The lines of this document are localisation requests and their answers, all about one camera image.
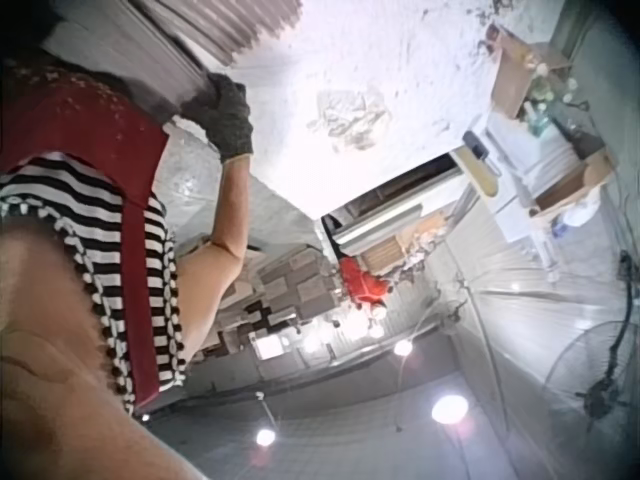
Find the striped shirt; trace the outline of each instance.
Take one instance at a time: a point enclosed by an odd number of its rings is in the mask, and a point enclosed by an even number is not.
[[[132,412],[135,391],[126,336],[120,247],[123,199],[95,169],[60,153],[33,158],[0,176],[0,215],[32,216],[64,242],[101,322],[117,393]],[[155,195],[145,210],[149,304],[160,390],[184,380],[173,238]]]

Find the cardboard box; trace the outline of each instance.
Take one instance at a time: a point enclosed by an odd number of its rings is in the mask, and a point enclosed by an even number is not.
[[[607,182],[614,167],[605,149],[587,158],[580,167],[565,176],[553,187],[535,199],[536,208],[529,212],[538,226],[546,226],[591,190]]]
[[[491,25],[487,41],[501,52],[491,99],[494,106],[511,119],[517,117],[539,65],[544,63],[550,73],[571,66],[549,43],[529,45],[503,27]]]

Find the black glove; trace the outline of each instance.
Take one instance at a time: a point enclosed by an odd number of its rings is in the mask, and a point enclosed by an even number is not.
[[[199,93],[182,105],[182,116],[199,124],[220,151],[222,163],[253,153],[247,90],[226,75],[209,74],[211,91]]]

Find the red object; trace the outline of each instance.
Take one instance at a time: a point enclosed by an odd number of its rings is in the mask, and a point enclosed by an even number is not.
[[[121,274],[136,405],[160,383],[147,286],[144,210],[167,142],[162,128],[126,98],[86,75],[59,72],[2,108],[0,172],[49,152],[76,157],[106,175],[123,197]]]
[[[349,296],[356,304],[380,303],[389,289],[389,282],[365,272],[353,257],[340,259],[340,271]]]

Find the person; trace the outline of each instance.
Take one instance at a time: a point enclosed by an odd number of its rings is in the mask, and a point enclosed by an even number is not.
[[[151,190],[161,125],[92,72],[40,51],[2,60],[2,469],[204,478],[131,414],[184,380],[241,271],[245,88],[210,74],[207,91],[180,108],[205,129],[223,174],[210,242],[177,259]]]
[[[393,286],[387,280],[362,270],[357,258],[342,252],[340,245],[333,238],[334,232],[342,227],[335,217],[325,215],[321,222],[331,249],[338,260],[340,275],[351,301],[359,310],[366,307],[373,318],[382,320],[387,314],[384,297],[393,291]]]

